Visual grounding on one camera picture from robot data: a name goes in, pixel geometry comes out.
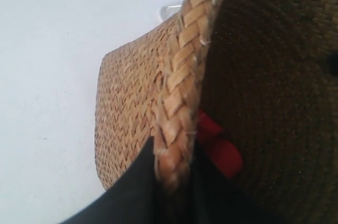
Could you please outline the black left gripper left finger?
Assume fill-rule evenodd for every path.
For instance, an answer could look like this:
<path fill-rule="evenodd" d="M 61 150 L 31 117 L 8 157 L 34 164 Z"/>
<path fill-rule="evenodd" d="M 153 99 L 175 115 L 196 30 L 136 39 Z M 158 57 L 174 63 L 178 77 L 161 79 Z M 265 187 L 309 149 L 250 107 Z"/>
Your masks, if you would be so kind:
<path fill-rule="evenodd" d="M 149 137 L 122 177 L 100 198 L 63 223 L 156 223 L 153 161 L 153 137 Z"/>

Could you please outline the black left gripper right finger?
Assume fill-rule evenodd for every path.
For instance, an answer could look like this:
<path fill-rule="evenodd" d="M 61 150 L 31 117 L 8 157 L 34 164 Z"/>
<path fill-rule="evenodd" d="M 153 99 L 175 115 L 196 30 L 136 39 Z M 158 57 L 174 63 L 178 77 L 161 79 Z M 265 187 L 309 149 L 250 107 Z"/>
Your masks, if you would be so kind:
<path fill-rule="evenodd" d="M 264 212 L 225 178 L 196 143 L 185 223 L 263 223 Z"/>

